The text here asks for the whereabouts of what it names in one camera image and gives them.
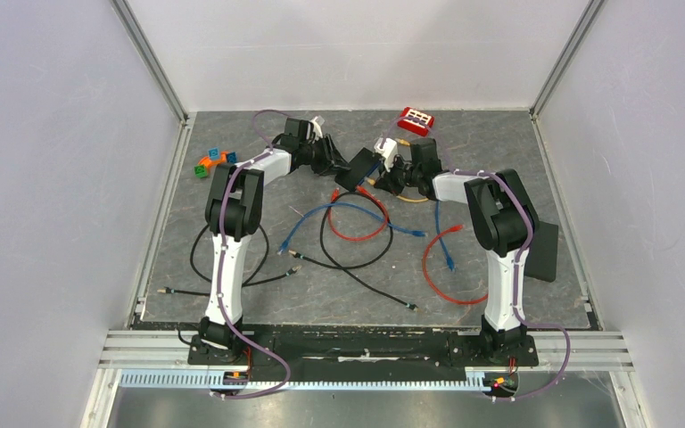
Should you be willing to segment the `black network switch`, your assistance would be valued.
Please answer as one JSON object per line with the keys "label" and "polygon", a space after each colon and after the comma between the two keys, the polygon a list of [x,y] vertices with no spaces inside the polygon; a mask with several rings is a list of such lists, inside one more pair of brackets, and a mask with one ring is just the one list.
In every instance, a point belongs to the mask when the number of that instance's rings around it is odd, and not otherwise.
{"label": "black network switch", "polygon": [[349,162],[349,169],[338,172],[334,181],[347,191],[353,192],[378,169],[381,161],[382,157],[378,153],[368,148],[361,148]]}

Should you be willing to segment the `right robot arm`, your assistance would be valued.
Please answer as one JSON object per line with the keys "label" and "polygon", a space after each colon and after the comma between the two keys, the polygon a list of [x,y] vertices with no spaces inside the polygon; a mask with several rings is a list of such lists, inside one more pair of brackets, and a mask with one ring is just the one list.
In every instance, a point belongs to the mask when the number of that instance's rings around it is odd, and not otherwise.
{"label": "right robot arm", "polygon": [[393,193],[415,187],[430,200],[468,207],[475,238],[488,260],[479,350],[486,361],[501,364],[526,338],[521,294],[524,264],[538,222],[536,211],[514,169],[444,169],[432,138],[417,139],[409,149],[410,158],[404,160],[395,140],[377,139],[374,150],[380,177],[376,183]]}

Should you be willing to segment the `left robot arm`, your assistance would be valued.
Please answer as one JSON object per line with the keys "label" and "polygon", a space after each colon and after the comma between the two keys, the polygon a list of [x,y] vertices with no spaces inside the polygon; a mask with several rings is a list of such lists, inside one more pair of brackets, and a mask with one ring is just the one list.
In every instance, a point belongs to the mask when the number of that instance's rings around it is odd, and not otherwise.
{"label": "left robot arm", "polygon": [[288,118],[284,132],[249,160],[217,166],[205,209],[212,233],[214,265],[210,299],[199,323],[199,340],[224,364],[238,361],[244,351],[236,332],[243,318],[243,268],[252,236],[259,229],[265,184],[308,166],[317,175],[350,169],[323,131],[325,120]]}

